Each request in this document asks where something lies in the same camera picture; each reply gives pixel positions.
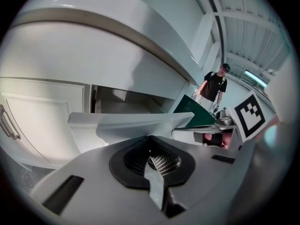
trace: silver handle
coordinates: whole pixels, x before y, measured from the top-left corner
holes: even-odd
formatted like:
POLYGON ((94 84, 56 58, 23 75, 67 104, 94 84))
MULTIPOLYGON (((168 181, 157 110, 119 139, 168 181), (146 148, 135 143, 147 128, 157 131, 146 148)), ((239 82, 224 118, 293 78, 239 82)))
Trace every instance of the silver handle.
POLYGON ((1 110, 1 113, 0 113, 0 120, 1 122, 3 123, 3 125, 0 123, 1 125, 1 128, 3 129, 4 133, 8 136, 8 137, 11 137, 12 139, 16 140, 16 139, 21 139, 21 136, 19 134, 15 135, 13 130, 9 127, 9 124, 8 122, 6 121, 6 118, 4 117, 4 114, 6 114, 10 124, 13 126, 14 130, 17 132, 13 122, 11 121, 8 113, 5 111, 4 109, 4 106, 1 104, 0 105, 0 110, 1 110))

